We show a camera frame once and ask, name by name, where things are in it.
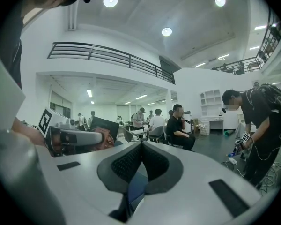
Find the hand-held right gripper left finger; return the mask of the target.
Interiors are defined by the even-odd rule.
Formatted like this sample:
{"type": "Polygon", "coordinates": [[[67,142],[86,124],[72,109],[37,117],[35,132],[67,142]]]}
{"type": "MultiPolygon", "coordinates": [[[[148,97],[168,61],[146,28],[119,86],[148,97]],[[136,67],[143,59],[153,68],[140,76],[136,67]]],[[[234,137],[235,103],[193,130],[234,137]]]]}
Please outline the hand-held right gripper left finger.
{"type": "Polygon", "coordinates": [[[35,146],[48,187],[61,205],[67,225],[119,225],[109,214],[119,208],[122,194],[109,191],[97,175],[102,160],[123,150],[130,142],[96,152],[51,157],[47,148],[35,146]]]}

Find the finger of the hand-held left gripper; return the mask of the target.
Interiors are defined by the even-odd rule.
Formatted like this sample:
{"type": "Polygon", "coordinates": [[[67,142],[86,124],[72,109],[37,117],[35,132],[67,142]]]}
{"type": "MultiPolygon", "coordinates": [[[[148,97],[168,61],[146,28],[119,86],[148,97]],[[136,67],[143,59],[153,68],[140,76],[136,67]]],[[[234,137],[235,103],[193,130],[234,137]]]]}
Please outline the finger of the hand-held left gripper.
{"type": "Polygon", "coordinates": [[[99,132],[61,129],[60,140],[62,143],[70,144],[72,146],[88,146],[103,142],[104,135],[99,132]]]}

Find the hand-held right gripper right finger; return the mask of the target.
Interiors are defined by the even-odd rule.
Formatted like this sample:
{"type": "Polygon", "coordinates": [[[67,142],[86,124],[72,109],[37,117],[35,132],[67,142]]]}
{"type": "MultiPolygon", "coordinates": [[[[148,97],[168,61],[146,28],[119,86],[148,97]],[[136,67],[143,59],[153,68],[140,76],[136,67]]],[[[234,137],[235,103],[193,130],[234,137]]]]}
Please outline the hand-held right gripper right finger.
{"type": "Polygon", "coordinates": [[[153,143],[183,164],[180,181],[168,192],[147,195],[131,218],[133,225],[249,225],[267,209],[267,201],[245,179],[205,155],[153,143]],[[209,183],[223,180],[249,206],[233,217],[209,183]]]}

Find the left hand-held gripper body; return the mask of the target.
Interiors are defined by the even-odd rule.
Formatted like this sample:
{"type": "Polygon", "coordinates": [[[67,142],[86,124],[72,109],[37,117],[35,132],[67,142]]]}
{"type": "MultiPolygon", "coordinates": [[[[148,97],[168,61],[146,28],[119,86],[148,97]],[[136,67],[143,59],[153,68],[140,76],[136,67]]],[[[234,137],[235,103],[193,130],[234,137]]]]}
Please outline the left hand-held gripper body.
{"type": "Polygon", "coordinates": [[[60,150],[60,142],[53,138],[57,129],[76,130],[75,120],[46,107],[37,125],[37,129],[45,138],[45,143],[50,150],[60,150]]]}

